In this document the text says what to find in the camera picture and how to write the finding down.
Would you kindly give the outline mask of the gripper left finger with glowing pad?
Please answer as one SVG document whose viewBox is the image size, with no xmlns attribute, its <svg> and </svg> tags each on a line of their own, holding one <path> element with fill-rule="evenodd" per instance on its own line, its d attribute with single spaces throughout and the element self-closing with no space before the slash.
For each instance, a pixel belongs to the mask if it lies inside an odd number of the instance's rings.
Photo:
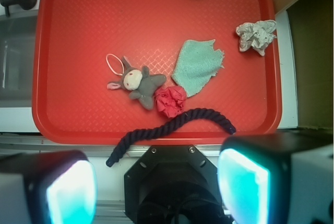
<svg viewBox="0 0 334 224">
<path fill-rule="evenodd" d="M 97 179 L 77 150 L 1 156 L 1 223 L 93 223 Z"/>
</svg>

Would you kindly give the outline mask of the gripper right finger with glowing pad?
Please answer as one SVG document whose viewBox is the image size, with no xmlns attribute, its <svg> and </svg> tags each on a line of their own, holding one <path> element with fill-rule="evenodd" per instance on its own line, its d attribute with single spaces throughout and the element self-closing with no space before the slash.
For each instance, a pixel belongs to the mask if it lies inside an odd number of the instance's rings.
<svg viewBox="0 0 334 224">
<path fill-rule="evenodd" d="M 217 179 L 237 223 L 333 223 L 333 135 L 232 136 Z"/>
</svg>

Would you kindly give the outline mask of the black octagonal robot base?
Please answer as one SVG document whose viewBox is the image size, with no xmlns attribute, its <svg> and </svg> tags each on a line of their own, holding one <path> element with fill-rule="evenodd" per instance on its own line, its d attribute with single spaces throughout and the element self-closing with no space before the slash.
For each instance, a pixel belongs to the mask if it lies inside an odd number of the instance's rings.
<svg viewBox="0 0 334 224">
<path fill-rule="evenodd" d="M 152 146 L 124 175 L 133 223 L 231 223 L 217 167 L 195 146 Z"/>
</svg>

